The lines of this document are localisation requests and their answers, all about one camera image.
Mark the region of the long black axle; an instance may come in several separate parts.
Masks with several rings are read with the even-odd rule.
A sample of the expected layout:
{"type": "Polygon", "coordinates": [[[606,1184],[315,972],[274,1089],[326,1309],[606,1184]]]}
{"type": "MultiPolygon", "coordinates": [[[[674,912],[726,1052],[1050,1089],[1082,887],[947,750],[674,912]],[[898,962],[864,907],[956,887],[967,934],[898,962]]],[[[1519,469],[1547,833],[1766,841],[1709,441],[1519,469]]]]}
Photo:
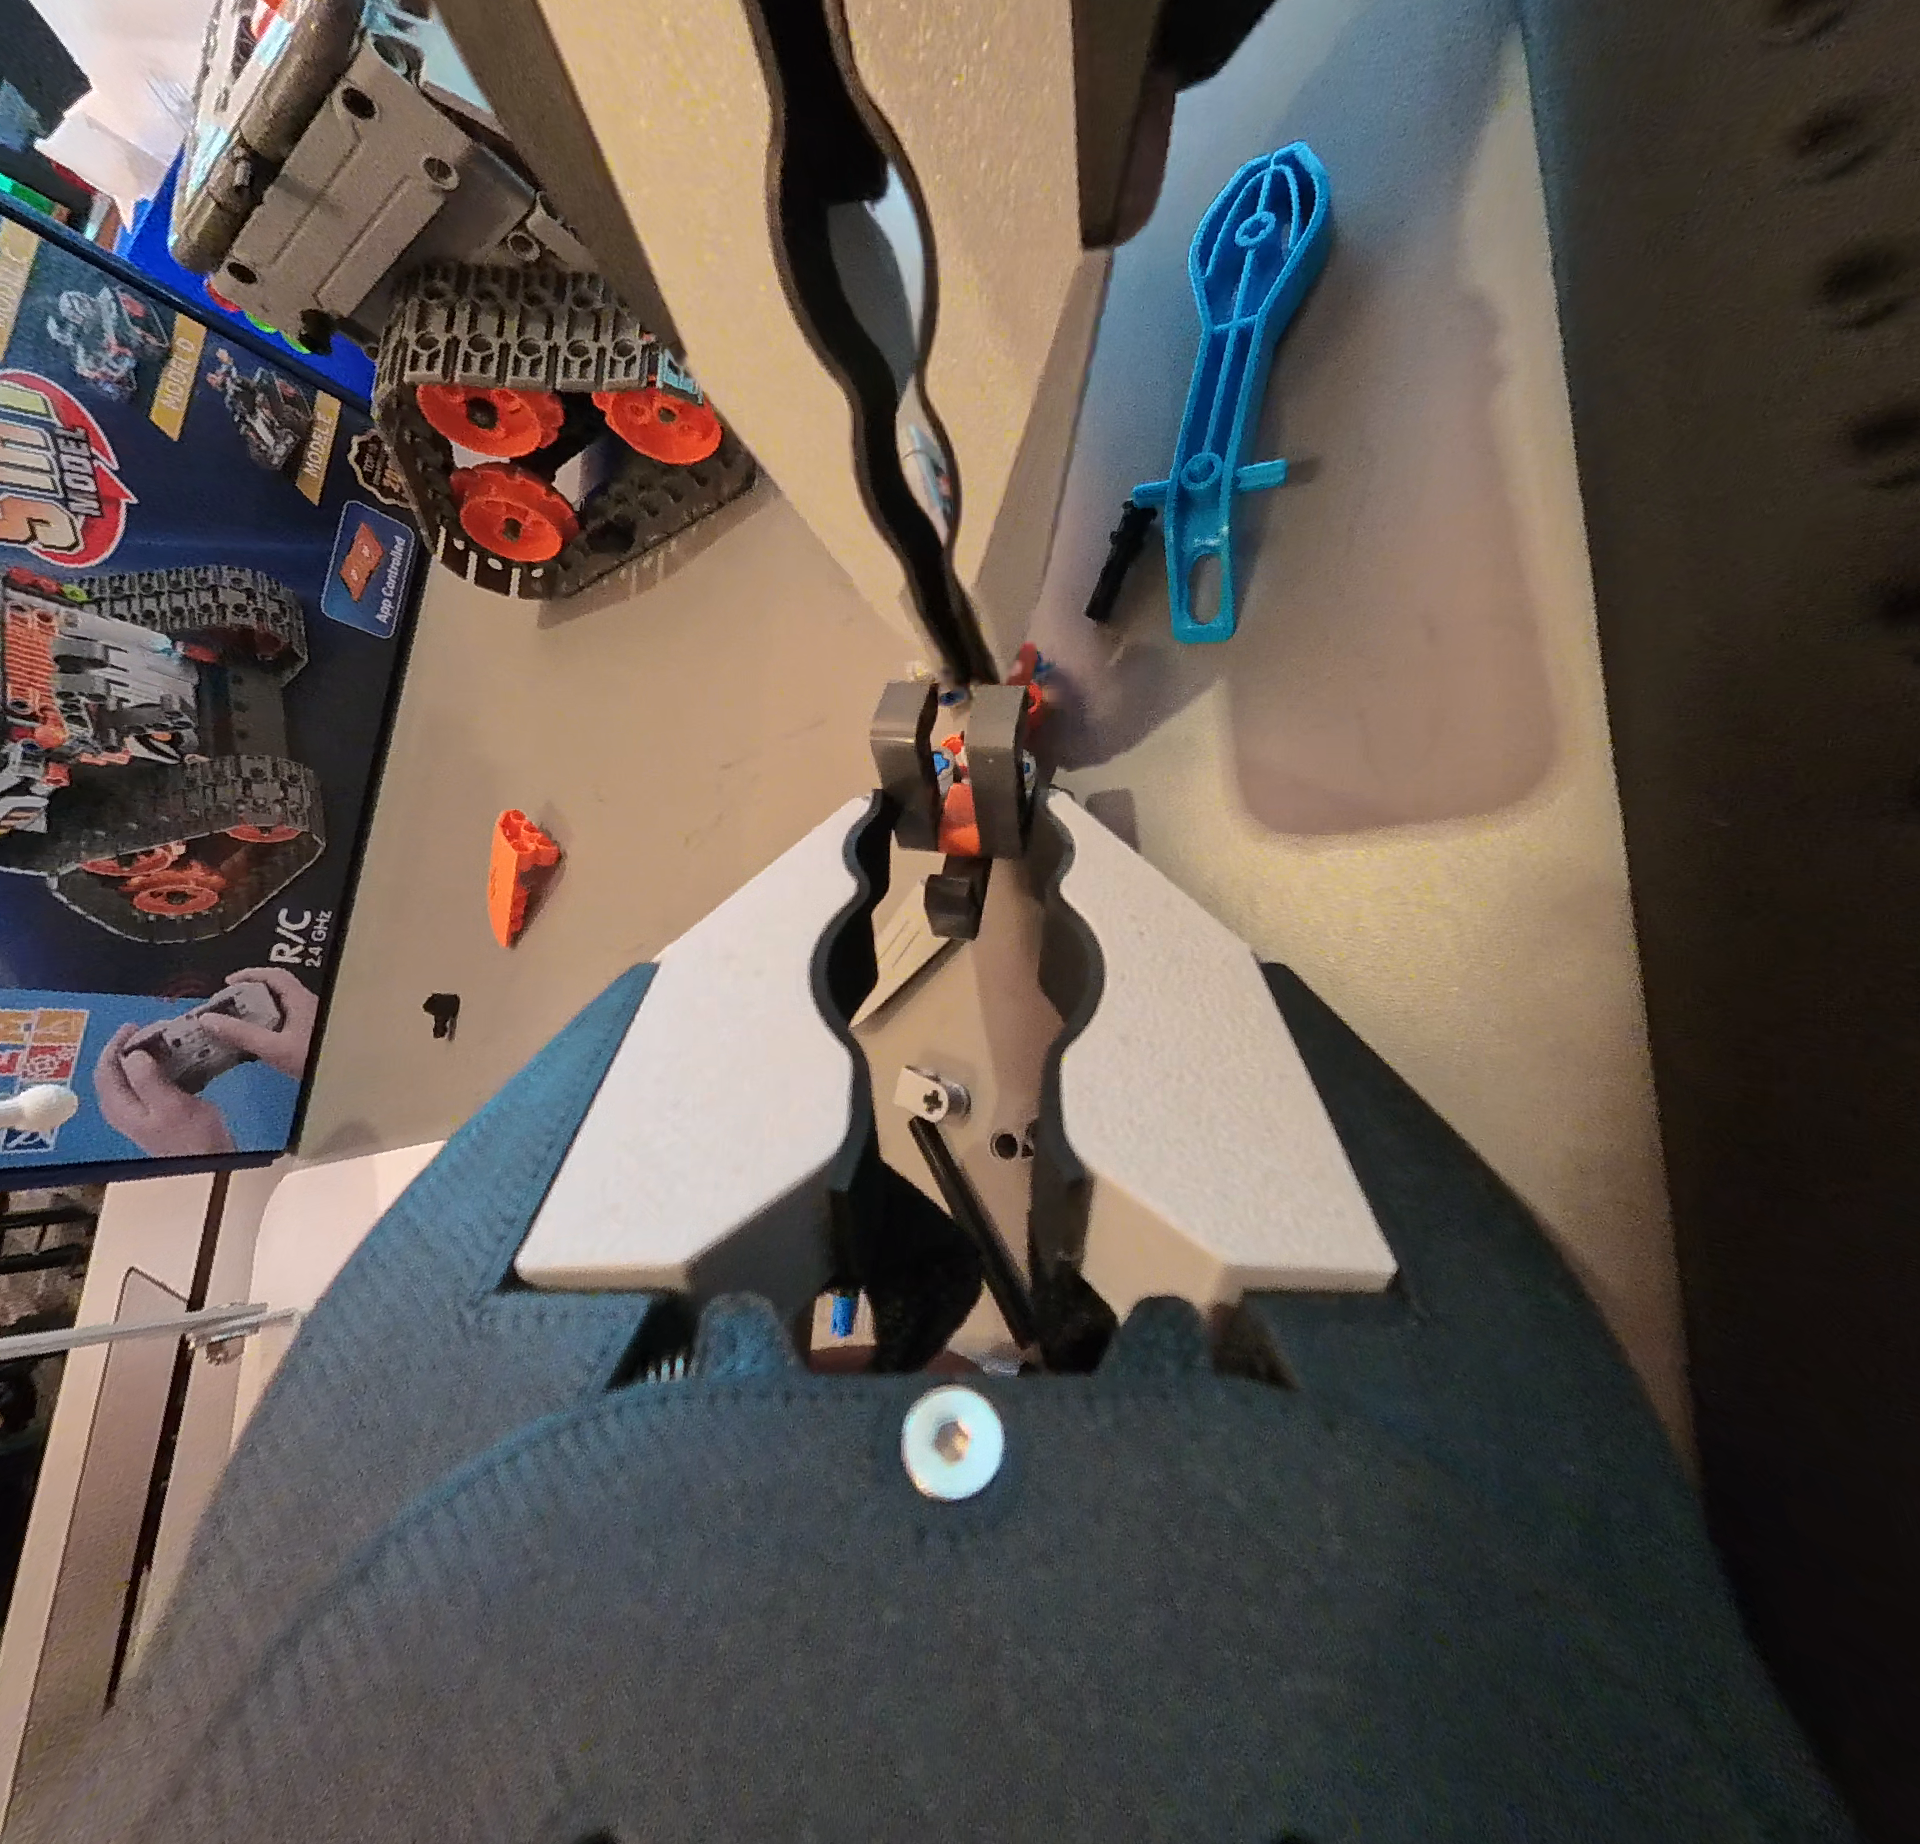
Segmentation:
{"type": "Polygon", "coordinates": [[[988,1216],[971,1177],[951,1153],[939,1122],[912,1115],[906,1122],[906,1133],[925,1159],[925,1167],[939,1184],[947,1216],[971,1238],[971,1245],[983,1256],[983,1282],[988,1284],[988,1297],[995,1299],[1012,1347],[1022,1356],[1037,1356],[1037,1312],[1024,1274],[1012,1258],[1012,1248],[999,1238],[995,1219],[988,1216]]]}

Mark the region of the grey tracked toy robot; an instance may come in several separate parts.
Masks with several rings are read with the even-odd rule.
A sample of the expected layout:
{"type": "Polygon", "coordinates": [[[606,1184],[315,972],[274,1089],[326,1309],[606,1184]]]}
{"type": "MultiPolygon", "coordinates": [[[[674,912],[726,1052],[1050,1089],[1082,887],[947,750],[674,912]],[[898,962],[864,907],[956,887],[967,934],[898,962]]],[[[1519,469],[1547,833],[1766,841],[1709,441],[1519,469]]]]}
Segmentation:
{"type": "Polygon", "coordinates": [[[373,477],[434,562],[555,600],[724,513],[756,469],[431,43],[431,0],[219,0],[168,243],[288,343],[356,343],[373,477]]]}

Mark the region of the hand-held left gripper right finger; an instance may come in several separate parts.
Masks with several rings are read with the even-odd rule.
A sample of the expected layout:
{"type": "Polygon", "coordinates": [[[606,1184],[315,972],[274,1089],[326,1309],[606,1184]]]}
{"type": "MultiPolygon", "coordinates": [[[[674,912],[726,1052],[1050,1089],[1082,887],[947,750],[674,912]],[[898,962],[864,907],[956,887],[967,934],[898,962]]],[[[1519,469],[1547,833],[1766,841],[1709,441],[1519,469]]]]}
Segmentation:
{"type": "Polygon", "coordinates": [[[1037,1094],[1029,1245],[1104,1302],[1381,1292],[1397,1258],[1256,953],[1062,792],[1029,849],[1037,1094]]]}

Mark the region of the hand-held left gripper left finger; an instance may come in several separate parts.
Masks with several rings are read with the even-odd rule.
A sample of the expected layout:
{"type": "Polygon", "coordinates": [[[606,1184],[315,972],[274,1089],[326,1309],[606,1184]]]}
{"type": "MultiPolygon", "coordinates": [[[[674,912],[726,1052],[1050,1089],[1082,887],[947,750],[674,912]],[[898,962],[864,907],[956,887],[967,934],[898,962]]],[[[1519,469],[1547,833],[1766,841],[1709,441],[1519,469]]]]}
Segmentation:
{"type": "Polygon", "coordinates": [[[532,1291],[816,1297],[871,1146],[894,805],[850,798],[669,941],[518,1253],[532,1291]]]}

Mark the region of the dark blue robot kit box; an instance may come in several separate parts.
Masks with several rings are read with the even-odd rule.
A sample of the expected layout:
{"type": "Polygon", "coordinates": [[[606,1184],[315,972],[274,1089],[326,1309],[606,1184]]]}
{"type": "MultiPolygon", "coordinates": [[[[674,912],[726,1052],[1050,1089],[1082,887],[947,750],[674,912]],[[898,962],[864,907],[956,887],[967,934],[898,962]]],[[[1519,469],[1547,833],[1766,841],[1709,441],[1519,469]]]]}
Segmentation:
{"type": "Polygon", "coordinates": [[[357,399],[4,201],[4,1184],[299,1143],[424,562],[357,399]]]}

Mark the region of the cyan plastic brick tool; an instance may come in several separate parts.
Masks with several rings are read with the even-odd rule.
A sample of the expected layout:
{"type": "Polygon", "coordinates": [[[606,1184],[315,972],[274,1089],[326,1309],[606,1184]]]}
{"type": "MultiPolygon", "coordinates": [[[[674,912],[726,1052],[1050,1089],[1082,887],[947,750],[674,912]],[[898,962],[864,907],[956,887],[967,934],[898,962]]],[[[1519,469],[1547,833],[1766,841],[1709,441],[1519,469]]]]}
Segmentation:
{"type": "Polygon", "coordinates": [[[1236,631],[1233,512],[1282,489],[1287,460],[1251,458],[1266,380],[1330,254],[1330,179],[1303,139],[1242,163],[1186,247],[1198,356],[1172,465],[1128,501],[1162,528],[1172,639],[1225,642],[1236,631]]]}

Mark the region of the black perforated pad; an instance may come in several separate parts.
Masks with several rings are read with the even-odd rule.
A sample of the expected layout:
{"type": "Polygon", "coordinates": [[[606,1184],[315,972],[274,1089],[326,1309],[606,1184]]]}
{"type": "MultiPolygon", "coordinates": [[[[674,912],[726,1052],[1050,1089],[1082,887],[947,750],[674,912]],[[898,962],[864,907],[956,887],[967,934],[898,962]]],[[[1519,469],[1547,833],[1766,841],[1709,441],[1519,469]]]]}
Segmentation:
{"type": "Polygon", "coordinates": [[[1918,0],[1519,0],[1694,1448],[1918,1842],[1918,0]]]}

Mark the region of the orange wedge brick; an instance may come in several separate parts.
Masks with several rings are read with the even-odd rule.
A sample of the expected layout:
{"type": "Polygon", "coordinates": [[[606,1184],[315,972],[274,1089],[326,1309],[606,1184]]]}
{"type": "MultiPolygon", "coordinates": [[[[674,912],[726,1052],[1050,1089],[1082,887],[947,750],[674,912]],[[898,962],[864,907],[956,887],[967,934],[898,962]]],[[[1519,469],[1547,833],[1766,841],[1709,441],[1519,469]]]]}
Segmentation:
{"type": "Polygon", "coordinates": [[[512,950],[519,941],[532,897],[561,862],[561,843],[524,809],[509,806],[493,824],[485,915],[493,941],[512,950]]]}

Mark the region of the grey orange brick claw assembly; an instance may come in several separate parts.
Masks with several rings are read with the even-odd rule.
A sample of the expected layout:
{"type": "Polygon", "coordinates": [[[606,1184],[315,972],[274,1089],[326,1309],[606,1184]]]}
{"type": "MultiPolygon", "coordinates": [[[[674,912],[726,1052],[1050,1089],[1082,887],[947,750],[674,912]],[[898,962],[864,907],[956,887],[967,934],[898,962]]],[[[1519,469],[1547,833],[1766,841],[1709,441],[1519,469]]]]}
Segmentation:
{"type": "Polygon", "coordinates": [[[929,679],[881,686],[868,727],[876,786],[894,841],[939,857],[923,886],[939,941],[971,941],[995,862],[1024,854],[1040,786],[1035,727],[1045,686],[1030,677],[940,692],[929,679]]]}

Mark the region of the black pin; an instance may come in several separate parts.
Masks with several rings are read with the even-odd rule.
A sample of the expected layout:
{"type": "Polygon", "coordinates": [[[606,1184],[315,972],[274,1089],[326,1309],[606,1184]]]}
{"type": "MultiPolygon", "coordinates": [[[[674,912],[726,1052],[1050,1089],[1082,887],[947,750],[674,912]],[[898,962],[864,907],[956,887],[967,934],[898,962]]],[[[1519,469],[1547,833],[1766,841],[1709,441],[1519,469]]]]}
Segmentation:
{"type": "Polygon", "coordinates": [[[1108,539],[1107,539],[1104,566],[1098,569],[1098,580],[1084,606],[1084,616],[1094,626],[1107,626],[1112,620],[1116,606],[1121,599],[1121,587],[1131,566],[1137,565],[1146,546],[1146,536],[1153,533],[1157,516],[1159,513],[1153,506],[1142,506],[1131,495],[1121,501],[1116,528],[1108,530],[1108,539]]]}

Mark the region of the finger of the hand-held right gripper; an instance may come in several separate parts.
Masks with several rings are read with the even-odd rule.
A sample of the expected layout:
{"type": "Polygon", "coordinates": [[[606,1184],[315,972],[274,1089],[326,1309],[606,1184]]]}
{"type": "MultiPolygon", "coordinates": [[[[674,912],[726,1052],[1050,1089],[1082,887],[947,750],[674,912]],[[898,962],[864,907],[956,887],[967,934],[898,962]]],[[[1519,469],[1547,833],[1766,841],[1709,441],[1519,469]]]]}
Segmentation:
{"type": "Polygon", "coordinates": [[[923,366],[951,566],[986,636],[1029,636],[1107,255],[1082,243],[1073,0],[838,0],[919,219],[923,366]]]}
{"type": "Polygon", "coordinates": [[[833,259],[833,144],[885,164],[821,0],[535,0],[684,363],[856,590],[956,681],[995,649],[898,455],[833,259]]]}

